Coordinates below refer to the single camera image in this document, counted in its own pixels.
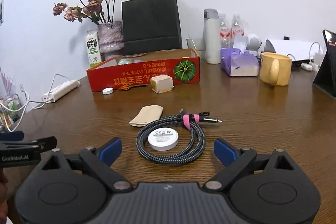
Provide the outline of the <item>iridescent ball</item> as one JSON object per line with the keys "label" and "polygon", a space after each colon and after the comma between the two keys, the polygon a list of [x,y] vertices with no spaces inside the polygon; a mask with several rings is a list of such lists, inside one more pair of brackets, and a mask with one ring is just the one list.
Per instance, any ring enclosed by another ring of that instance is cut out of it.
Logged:
{"label": "iridescent ball", "polygon": [[126,65],[131,63],[132,63],[131,59],[120,59],[118,65]]}

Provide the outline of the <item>yellow ceramic mug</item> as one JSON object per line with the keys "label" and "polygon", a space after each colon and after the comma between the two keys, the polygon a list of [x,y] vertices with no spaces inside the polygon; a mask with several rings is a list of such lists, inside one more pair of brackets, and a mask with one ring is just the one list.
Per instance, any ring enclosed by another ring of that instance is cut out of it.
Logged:
{"label": "yellow ceramic mug", "polygon": [[288,86],[292,60],[288,56],[263,52],[260,63],[260,80],[271,86]]}

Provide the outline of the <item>white power strip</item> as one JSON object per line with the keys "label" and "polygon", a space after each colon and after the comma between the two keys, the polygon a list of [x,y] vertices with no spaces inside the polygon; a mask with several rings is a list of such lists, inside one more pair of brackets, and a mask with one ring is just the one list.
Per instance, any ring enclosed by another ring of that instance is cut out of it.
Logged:
{"label": "white power strip", "polygon": [[80,85],[78,80],[69,80],[61,85],[51,89],[50,93],[45,93],[42,95],[42,101],[47,103],[55,103],[60,98],[73,91]]}

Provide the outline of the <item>red cardboard box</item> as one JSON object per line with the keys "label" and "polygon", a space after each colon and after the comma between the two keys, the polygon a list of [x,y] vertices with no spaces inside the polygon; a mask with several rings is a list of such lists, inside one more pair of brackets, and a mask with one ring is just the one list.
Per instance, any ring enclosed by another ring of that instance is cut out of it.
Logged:
{"label": "red cardboard box", "polygon": [[144,53],[129,57],[130,64],[119,64],[125,56],[118,56],[87,69],[91,91],[105,88],[125,90],[150,84],[152,77],[168,75],[174,85],[200,81],[200,57],[193,49],[177,49]]}

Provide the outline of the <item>purple marbled vase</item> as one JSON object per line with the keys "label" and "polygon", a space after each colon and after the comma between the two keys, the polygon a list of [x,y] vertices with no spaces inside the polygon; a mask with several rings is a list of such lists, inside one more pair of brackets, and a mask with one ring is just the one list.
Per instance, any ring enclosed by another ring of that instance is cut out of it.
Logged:
{"label": "purple marbled vase", "polygon": [[106,22],[98,25],[98,39],[101,53],[110,53],[124,47],[122,22]]}

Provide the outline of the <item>white thermos bottle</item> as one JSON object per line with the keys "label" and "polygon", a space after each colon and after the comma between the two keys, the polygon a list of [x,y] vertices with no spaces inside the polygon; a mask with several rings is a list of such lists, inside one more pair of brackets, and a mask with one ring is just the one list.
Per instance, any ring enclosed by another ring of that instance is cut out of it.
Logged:
{"label": "white thermos bottle", "polygon": [[203,19],[206,61],[209,64],[220,64],[221,42],[218,11],[216,9],[205,9],[203,11]]}

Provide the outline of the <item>white green milk carton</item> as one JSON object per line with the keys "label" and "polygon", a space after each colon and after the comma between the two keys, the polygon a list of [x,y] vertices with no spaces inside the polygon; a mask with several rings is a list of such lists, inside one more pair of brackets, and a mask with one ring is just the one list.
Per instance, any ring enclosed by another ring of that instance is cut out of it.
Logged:
{"label": "white green milk carton", "polygon": [[94,67],[100,64],[102,58],[99,46],[98,29],[88,31],[85,37],[85,42],[87,46],[89,66]]}

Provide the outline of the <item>small white round cap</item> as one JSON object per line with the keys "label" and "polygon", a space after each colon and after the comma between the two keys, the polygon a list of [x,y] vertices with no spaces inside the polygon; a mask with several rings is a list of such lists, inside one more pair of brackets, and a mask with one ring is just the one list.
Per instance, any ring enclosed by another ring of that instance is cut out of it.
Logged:
{"label": "small white round cap", "polygon": [[109,94],[112,94],[113,93],[113,88],[112,87],[109,87],[109,88],[105,88],[102,90],[102,94],[104,95],[109,95]]}

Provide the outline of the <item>black paper shopping bag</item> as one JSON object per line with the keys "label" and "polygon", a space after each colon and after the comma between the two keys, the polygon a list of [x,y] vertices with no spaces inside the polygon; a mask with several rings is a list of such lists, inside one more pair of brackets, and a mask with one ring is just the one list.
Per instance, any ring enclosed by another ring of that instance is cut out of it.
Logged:
{"label": "black paper shopping bag", "polygon": [[122,2],[123,55],[182,48],[177,0]]}

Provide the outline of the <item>small white round speaker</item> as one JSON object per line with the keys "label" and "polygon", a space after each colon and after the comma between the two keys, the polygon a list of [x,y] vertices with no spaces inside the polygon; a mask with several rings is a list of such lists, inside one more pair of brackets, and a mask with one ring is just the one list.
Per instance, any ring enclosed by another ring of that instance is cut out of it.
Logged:
{"label": "small white round speaker", "polygon": [[255,34],[249,34],[248,35],[247,51],[250,54],[252,54],[254,56],[259,56],[261,45],[262,45],[262,42],[257,35],[255,35]]}

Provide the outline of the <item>right plastic water bottle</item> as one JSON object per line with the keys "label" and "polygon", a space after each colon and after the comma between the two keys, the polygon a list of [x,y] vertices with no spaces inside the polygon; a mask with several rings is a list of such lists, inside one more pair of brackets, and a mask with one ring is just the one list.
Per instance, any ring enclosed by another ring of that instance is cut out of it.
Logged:
{"label": "right plastic water bottle", "polygon": [[244,35],[244,26],[239,14],[233,14],[231,24],[231,40],[234,42],[236,36]]}

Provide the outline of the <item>white projector device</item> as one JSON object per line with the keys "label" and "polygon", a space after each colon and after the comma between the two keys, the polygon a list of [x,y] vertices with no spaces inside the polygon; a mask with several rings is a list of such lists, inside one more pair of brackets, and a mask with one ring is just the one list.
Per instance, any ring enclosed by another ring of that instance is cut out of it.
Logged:
{"label": "white projector device", "polygon": [[301,40],[266,39],[264,52],[288,56],[297,63],[313,62],[319,67],[325,56],[320,43]]}

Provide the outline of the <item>purple tissue pack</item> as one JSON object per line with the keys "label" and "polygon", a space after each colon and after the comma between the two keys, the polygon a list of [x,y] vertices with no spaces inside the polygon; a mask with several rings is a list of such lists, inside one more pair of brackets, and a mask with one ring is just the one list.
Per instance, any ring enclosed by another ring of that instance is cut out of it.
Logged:
{"label": "purple tissue pack", "polygon": [[247,50],[248,37],[238,35],[232,48],[220,50],[221,69],[229,77],[256,77],[259,74],[257,57]]}

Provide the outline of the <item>left plastic water bottle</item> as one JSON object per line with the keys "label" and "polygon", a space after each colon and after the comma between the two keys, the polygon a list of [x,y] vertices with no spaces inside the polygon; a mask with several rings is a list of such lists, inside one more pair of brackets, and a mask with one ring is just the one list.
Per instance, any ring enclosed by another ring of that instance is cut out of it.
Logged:
{"label": "left plastic water bottle", "polygon": [[229,48],[230,47],[230,39],[231,39],[231,27],[226,19],[226,15],[223,13],[219,14],[219,22],[220,22],[220,44],[221,48]]}

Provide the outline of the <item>plastic water bottle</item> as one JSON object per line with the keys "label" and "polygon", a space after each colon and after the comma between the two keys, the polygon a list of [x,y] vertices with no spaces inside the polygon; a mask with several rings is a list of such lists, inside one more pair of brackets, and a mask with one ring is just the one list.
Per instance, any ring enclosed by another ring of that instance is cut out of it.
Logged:
{"label": "plastic water bottle", "polygon": [[223,13],[219,14],[219,22],[220,22],[220,44],[221,48],[229,48],[230,47],[230,39],[231,39],[231,27],[226,19],[226,15]]}
{"label": "plastic water bottle", "polygon": [[244,26],[239,14],[233,14],[231,24],[231,40],[234,42],[236,36],[244,35]]}

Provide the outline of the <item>black tablet stand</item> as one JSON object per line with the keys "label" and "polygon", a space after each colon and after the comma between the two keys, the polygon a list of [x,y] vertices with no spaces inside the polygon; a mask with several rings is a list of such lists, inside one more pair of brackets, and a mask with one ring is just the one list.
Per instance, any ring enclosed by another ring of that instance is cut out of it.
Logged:
{"label": "black tablet stand", "polygon": [[329,30],[322,31],[326,45],[326,54],[323,58],[321,67],[313,81],[313,85],[319,87],[324,92],[336,97],[336,36]]}

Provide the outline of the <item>beige cube box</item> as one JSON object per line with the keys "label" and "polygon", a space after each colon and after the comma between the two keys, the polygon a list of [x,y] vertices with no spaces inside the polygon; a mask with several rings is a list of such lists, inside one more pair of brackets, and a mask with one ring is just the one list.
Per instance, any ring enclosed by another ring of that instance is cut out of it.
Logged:
{"label": "beige cube box", "polygon": [[151,89],[157,94],[172,91],[174,88],[173,79],[168,75],[154,76],[150,79]]}

